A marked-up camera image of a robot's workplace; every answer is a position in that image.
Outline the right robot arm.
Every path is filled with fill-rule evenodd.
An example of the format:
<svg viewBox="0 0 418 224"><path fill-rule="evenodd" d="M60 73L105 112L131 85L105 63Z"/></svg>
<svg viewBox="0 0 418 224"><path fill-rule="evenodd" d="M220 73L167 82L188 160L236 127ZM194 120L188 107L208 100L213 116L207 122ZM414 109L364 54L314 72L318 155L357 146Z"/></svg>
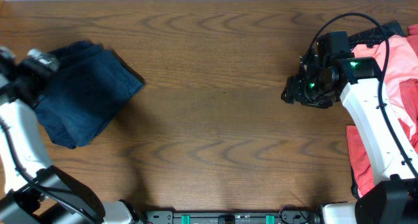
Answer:
<svg viewBox="0 0 418 224"><path fill-rule="evenodd" d="M356 202L325 204L321 223L416 223L417 152L406 137L372 57L313 61L287 79L286 103L329 108L340 101L360 134L374 187Z"/></svg>

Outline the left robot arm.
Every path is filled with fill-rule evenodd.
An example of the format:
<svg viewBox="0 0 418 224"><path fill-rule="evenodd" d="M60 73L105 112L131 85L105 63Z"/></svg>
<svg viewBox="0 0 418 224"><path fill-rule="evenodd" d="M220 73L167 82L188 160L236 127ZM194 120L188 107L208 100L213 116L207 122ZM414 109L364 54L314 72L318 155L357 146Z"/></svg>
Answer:
<svg viewBox="0 0 418 224"><path fill-rule="evenodd" d="M20 63L1 47L1 160L6 196L3 223L109 223L104 204L86 185L53 165L35 108L58 71L50 54L32 49Z"/></svg>

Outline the navy shorts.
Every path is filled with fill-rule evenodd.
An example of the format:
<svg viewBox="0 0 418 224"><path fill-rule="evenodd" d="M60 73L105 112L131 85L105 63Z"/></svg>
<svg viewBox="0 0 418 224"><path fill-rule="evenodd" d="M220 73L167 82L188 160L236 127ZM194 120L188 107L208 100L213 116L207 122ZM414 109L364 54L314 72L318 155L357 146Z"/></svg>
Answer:
<svg viewBox="0 0 418 224"><path fill-rule="evenodd" d="M39 97L35 112L50 140L87 146L145 85L115 51L90 41L53 50L59 70Z"/></svg>

